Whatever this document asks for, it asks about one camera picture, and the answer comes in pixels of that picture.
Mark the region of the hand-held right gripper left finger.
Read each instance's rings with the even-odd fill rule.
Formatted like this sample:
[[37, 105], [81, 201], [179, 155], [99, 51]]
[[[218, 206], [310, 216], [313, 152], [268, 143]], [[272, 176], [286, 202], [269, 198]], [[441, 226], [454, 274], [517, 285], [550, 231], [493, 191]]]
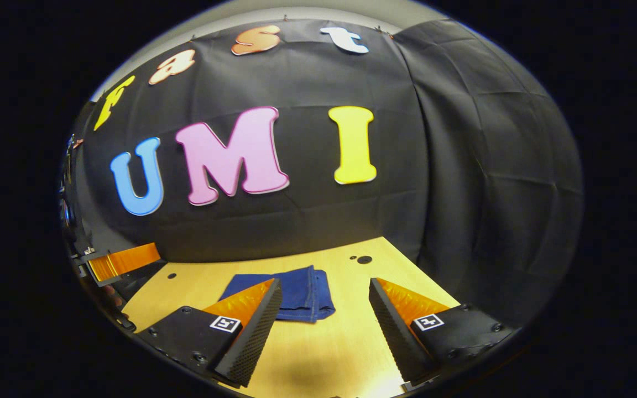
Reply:
[[137, 337], [195, 375], [247, 387], [282, 300], [270, 278], [202, 310], [179, 307]]

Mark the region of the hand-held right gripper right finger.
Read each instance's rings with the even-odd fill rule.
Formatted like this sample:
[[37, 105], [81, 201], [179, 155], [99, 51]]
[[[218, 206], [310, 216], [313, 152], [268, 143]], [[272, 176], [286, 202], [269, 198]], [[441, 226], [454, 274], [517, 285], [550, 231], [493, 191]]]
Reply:
[[519, 331], [473, 304], [447, 307], [378, 277], [369, 302], [402, 379], [416, 386], [465, 372]]

